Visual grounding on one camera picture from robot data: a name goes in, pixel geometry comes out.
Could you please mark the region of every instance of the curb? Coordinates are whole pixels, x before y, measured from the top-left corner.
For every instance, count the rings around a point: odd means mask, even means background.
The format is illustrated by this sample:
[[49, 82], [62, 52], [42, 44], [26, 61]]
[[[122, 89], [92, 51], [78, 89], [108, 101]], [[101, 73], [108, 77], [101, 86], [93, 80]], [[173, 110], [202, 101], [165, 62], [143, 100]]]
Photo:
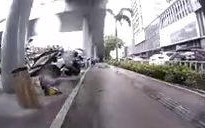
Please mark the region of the curb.
[[61, 128], [61, 126], [62, 126], [62, 124], [67, 116], [67, 113], [68, 113], [77, 93], [79, 92], [80, 87], [82, 86], [82, 83], [85, 79], [86, 73], [89, 71], [89, 69], [90, 69], [90, 67], [87, 68], [87, 70], [84, 72], [83, 76], [80, 78], [76, 87], [69, 94], [68, 98], [66, 99], [65, 103], [63, 104], [60, 111], [56, 115], [55, 119], [52, 121], [50, 128]]

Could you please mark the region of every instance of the fallen motorcycle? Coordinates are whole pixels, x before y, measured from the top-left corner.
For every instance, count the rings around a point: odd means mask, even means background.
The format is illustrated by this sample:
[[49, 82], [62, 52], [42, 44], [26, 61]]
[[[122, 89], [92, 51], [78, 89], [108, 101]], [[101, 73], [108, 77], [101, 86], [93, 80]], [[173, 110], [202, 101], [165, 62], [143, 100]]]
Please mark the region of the fallen motorcycle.
[[32, 58], [33, 65], [29, 69], [31, 77], [39, 77], [40, 85], [45, 95], [51, 95], [57, 85], [56, 79], [61, 75], [72, 76], [80, 74], [80, 64], [76, 52], [64, 52], [61, 50], [46, 51], [36, 58]]

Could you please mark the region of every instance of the road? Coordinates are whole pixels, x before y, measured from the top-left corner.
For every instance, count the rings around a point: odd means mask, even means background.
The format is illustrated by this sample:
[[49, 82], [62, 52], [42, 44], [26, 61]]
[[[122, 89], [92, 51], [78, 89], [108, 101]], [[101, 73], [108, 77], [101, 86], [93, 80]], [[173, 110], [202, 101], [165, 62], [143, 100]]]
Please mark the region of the road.
[[86, 74], [62, 128], [192, 128], [131, 79], [103, 66]]

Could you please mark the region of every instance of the sky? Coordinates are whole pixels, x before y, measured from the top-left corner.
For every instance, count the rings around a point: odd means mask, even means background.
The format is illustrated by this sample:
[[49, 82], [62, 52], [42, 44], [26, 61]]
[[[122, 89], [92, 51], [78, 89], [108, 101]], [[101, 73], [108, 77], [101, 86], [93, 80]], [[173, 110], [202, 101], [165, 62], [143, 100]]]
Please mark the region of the sky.
[[[39, 4], [39, 2], [41, 1], [51, 1], [51, 0], [35, 0], [35, 1], [36, 2], [34, 3], [34, 6]], [[0, 20], [8, 15], [10, 3], [11, 3], [11, 0], [0, 0]], [[107, 8], [112, 9], [115, 14], [117, 14], [120, 8], [123, 8], [123, 7], [129, 8], [130, 0], [109, 0], [107, 4]], [[113, 17], [110, 14], [107, 14], [105, 18], [104, 34], [114, 35], [114, 27], [115, 26], [114, 26]], [[55, 44], [55, 42], [57, 45], [62, 45], [63, 47], [70, 48], [70, 49], [83, 46], [82, 31], [57, 33], [56, 28], [54, 28], [53, 29], [54, 36], [53, 37], [51, 36], [51, 38], [45, 39], [48, 33], [44, 33], [43, 28], [44, 28], [44, 25], [42, 24], [41, 29], [39, 30], [40, 31], [39, 33], [41, 33], [40, 35], [42, 36], [39, 36], [38, 38], [35, 37], [36, 46], [42, 47], [45, 45], [52, 45], [52, 44]], [[127, 23], [123, 22], [122, 26], [120, 25], [118, 26], [118, 37], [121, 38], [125, 42], [125, 45], [131, 44], [131, 40], [132, 40], [131, 39], [131, 27], [129, 27]]]

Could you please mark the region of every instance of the sign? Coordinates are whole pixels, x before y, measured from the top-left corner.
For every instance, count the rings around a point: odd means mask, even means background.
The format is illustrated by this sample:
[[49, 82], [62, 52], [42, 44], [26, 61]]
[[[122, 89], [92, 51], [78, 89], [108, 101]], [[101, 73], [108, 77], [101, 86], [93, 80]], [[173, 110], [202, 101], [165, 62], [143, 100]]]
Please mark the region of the sign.
[[160, 30], [160, 46], [177, 44], [198, 36], [196, 14], [192, 13]]

